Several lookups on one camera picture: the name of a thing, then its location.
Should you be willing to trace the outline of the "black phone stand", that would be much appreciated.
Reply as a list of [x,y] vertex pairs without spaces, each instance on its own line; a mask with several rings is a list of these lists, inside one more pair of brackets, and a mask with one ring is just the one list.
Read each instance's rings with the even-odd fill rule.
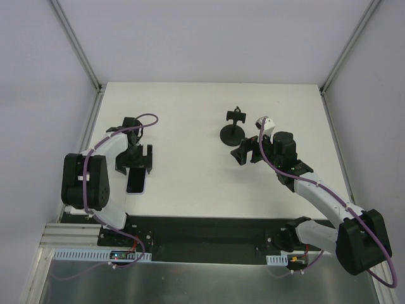
[[224,126],[220,131],[220,139],[227,146],[238,146],[245,138],[244,129],[237,125],[238,122],[244,124],[246,122],[246,114],[236,106],[233,111],[227,111],[226,121],[232,121],[231,124]]

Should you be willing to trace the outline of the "phone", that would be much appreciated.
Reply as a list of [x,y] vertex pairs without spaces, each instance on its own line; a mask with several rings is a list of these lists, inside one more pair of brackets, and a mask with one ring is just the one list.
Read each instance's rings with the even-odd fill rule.
[[127,194],[143,194],[146,186],[145,168],[130,168],[128,171]]

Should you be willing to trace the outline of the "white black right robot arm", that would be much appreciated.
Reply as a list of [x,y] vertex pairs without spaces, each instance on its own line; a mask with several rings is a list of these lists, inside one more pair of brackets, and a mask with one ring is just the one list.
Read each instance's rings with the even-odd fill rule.
[[346,203],[324,185],[313,169],[298,159],[290,132],[245,138],[230,154],[239,165],[264,160],[281,184],[310,202],[331,223],[327,227],[299,217],[275,234],[275,247],[293,252],[304,245],[315,246],[335,254],[341,266],[354,276],[390,262],[392,250],[382,215]]

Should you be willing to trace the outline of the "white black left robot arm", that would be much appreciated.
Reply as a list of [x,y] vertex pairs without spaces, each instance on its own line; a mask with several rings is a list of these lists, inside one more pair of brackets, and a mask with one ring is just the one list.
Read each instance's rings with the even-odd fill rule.
[[121,125],[110,127],[93,147],[69,153],[63,162],[61,200],[66,206],[83,210],[105,228],[112,239],[128,246],[134,232],[127,227],[127,213],[113,202],[109,171],[127,178],[125,193],[144,192],[146,176],[153,169],[153,146],[140,143],[146,127],[138,117],[125,117]]

